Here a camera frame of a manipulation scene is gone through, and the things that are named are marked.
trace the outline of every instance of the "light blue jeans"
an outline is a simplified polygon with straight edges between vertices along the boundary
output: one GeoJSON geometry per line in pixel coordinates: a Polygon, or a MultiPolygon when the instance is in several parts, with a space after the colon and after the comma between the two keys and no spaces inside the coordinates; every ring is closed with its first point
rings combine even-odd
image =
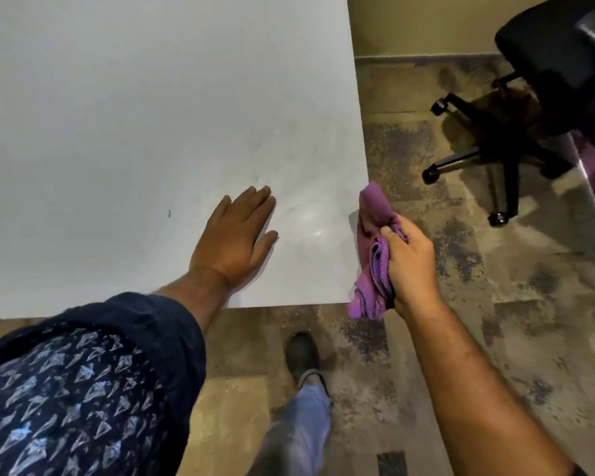
{"type": "Polygon", "coordinates": [[[247,476],[315,476],[331,429],[330,407],[321,384],[304,384],[269,424],[247,476]]]}

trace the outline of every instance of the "dirty floor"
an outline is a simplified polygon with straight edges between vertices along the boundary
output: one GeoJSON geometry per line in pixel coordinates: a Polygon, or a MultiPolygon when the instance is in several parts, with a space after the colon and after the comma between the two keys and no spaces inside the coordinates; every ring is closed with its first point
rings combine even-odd
{"type": "MultiPolygon", "coordinates": [[[[486,221],[497,167],[452,171],[433,186],[420,178],[476,140],[454,115],[434,117],[431,104],[447,91],[492,103],[490,83],[507,73],[494,59],[358,66],[369,177],[435,241],[445,298],[595,476],[595,208],[584,178],[574,169],[550,182],[521,167],[520,215],[500,229],[486,221]]],[[[26,323],[0,321],[0,335],[26,323]]],[[[352,322],[334,304],[221,314],[207,338],[207,381],[180,475],[246,472],[270,418],[294,393],[282,349],[300,329],[318,339],[334,400],[323,474],[451,474],[403,321],[389,313],[381,324],[352,322]]]]}

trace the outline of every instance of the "black office chair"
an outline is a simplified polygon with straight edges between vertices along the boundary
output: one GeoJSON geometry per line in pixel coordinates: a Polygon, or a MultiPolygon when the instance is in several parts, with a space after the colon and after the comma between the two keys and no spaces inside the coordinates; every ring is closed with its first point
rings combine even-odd
{"type": "MultiPolygon", "coordinates": [[[[515,16],[496,34],[496,45],[515,72],[494,80],[492,87],[507,90],[507,83],[522,77],[537,96],[542,111],[539,129],[559,135],[580,129],[595,145],[595,0],[549,0],[515,16]]],[[[502,226],[518,214],[519,169],[523,155],[540,162],[540,173],[554,179],[572,164],[541,146],[515,122],[502,122],[449,93],[437,100],[432,112],[439,116],[452,104],[488,135],[479,146],[432,164],[423,171],[426,184],[435,183],[440,169],[472,157],[502,162],[506,210],[492,213],[489,223],[502,226]]]]}

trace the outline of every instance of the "black shoe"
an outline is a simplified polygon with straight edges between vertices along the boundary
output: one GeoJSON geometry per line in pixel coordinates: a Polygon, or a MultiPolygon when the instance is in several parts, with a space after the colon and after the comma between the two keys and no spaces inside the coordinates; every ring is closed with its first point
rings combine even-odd
{"type": "Polygon", "coordinates": [[[293,376],[298,389],[302,389],[302,385],[308,376],[317,374],[320,376],[326,394],[329,394],[324,376],[320,372],[320,354],[317,345],[308,332],[294,334],[287,344],[284,355],[289,372],[293,376]]]}

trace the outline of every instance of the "purple microfiber towel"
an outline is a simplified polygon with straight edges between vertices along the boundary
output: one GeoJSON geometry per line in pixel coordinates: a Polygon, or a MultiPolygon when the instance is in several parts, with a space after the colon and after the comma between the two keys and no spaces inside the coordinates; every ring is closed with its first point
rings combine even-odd
{"type": "Polygon", "coordinates": [[[395,306],[395,290],[388,276],[388,242],[379,232],[390,226],[405,241],[401,223],[376,182],[359,192],[357,250],[362,273],[355,283],[355,297],[348,304],[352,319],[380,320],[395,306]]]}

